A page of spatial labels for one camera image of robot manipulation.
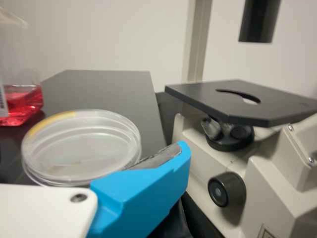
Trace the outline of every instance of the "petri dish lid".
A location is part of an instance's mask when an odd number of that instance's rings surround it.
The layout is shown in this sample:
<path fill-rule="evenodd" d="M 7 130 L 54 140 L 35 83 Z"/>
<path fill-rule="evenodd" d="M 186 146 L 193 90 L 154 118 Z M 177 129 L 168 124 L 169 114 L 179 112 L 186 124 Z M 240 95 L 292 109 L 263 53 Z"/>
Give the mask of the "petri dish lid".
<path fill-rule="evenodd" d="M 79 186 L 137 163 L 141 136 L 128 118 L 105 110 L 59 113 L 22 140 L 25 173 L 40 185 Z"/>

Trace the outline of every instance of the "screw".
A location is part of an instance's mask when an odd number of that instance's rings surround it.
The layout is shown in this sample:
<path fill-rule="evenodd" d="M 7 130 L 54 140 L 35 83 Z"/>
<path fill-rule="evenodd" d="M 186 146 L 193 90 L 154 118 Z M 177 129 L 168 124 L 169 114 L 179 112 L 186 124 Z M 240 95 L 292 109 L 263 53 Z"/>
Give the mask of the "screw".
<path fill-rule="evenodd" d="M 293 130 L 294 130 L 294 127 L 293 127 L 291 124 L 289 124 L 289 125 L 287 126 L 287 128 L 288 128 L 290 131 L 293 131 Z"/>
<path fill-rule="evenodd" d="M 315 159 L 313 157 L 308 157 L 308 161 L 311 165 L 315 163 Z"/>
<path fill-rule="evenodd" d="M 78 202 L 85 201 L 86 199 L 87 199 L 87 195 L 79 193 L 79 194 L 76 194 L 76 195 L 72 196 L 70 201 L 78 203 Z"/>

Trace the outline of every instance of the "black knob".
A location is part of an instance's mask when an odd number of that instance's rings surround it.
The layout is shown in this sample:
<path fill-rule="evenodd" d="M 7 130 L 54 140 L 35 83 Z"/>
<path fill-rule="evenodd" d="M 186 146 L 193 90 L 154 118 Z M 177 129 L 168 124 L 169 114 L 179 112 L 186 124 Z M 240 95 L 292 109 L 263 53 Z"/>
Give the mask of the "black knob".
<path fill-rule="evenodd" d="M 225 172 L 211 178 L 208 182 L 208 192 L 219 207 L 244 204 L 247 195 L 242 178 L 233 172 Z"/>

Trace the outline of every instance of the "white plastic panel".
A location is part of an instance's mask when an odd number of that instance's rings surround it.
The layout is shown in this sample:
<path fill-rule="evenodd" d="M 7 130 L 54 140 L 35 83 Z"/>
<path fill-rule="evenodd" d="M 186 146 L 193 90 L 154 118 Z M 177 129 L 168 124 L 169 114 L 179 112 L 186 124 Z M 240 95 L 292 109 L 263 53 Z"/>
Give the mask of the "white plastic panel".
<path fill-rule="evenodd" d="M 86 188 L 0 184 L 0 237 L 83 238 L 97 209 Z M 71 202 L 77 194 L 87 196 Z"/>

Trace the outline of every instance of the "black fabric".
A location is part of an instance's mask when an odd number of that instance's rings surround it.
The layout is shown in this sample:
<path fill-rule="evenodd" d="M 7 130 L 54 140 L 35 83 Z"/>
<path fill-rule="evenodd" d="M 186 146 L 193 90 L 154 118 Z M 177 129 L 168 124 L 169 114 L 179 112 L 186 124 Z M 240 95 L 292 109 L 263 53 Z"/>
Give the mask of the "black fabric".
<path fill-rule="evenodd" d="M 181 200 L 188 228 L 194 238 L 224 238 L 224 236 L 195 204 L 188 193 L 185 193 Z"/>
<path fill-rule="evenodd" d="M 178 200 L 169 215 L 152 231 L 148 238 L 193 238 L 187 227 L 181 200 Z"/>

